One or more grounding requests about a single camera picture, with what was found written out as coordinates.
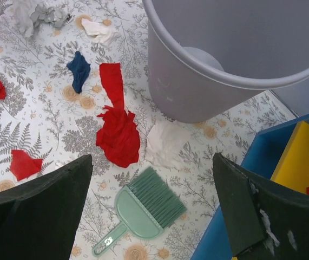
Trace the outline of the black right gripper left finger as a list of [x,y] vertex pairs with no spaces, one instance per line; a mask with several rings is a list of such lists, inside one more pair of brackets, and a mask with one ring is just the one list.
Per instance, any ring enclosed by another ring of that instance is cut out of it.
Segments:
[[69,259],[92,172],[83,155],[0,192],[0,259]]

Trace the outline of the grey crumpled paper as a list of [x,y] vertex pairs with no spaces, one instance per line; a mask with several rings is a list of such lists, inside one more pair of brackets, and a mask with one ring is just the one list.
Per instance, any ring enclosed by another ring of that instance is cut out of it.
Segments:
[[41,24],[50,24],[59,29],[72,19],[62,1],[17,0],[12,3],[16,27],[25,38],[33,36]]

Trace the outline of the large red paper scrap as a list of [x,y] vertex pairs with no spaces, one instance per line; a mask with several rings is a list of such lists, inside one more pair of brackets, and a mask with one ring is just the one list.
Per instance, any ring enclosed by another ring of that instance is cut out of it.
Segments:
[[135,114],[125,107],[120,64],[100,64],[100,77],[112,105],[104,106],[105,112],[98,115],[104,124],[96,133],[96,146],[111,163],[127,168],[139,160],[140,135],[134,122]]

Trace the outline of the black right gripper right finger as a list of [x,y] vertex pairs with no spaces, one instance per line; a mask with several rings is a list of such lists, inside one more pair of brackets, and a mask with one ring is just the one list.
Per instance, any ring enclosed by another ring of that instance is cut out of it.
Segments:
[[309,259],[309,196],[213,157],[213,176],[232,256]]

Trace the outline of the white crumpled paper near bin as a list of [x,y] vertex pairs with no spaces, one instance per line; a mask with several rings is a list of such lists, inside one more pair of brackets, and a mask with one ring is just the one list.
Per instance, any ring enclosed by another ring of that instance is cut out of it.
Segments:
[[179,153],[190,137],[176,122],[157,121],[148,133],[145,159],[152,165],[179,169]]

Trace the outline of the dark blue paper scrap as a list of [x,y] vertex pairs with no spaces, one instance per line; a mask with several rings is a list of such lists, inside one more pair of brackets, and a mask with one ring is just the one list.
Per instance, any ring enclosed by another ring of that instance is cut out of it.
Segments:
[[67,63],[67,68],[73,74],[72,87],[75,93],[82,92],[82,86],[90,73],[90,64],[85,60],[80,51],[76,51],[72,61]]

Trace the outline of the grey plastic waste bin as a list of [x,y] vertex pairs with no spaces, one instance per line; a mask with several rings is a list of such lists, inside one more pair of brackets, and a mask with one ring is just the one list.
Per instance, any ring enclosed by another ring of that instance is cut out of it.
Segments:
[[309,1],[144,1],[158,109],[208,120],[272,89],[309,88]]

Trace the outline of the blue shelf unit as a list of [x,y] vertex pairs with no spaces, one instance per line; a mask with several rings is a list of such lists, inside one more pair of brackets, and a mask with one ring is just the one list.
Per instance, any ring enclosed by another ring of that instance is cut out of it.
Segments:
[[[259,132],[239,166],[307,195],[309,114]],[[236,258],[232,256],[220,205],[192,258]]]

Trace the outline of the green hand brush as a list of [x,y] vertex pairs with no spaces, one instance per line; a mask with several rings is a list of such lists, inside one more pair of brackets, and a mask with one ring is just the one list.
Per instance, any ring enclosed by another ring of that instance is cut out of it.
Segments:
[[115,211],[120,222],[93,247],[95,257],[103,255],[126,233],[144,240],[162,235],[187,208],[157,172],[148,167],[118,192]]

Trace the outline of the white tissue scrap far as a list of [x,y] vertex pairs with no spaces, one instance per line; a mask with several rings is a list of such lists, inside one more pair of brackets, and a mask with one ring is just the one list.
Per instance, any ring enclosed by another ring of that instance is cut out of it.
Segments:
[[102,45],[106,48],[121,37],[121,34],[116,28],[106,26],[102,23],[83,18],[81,19],[81,24],[86,34],[92,37],[92,43]]

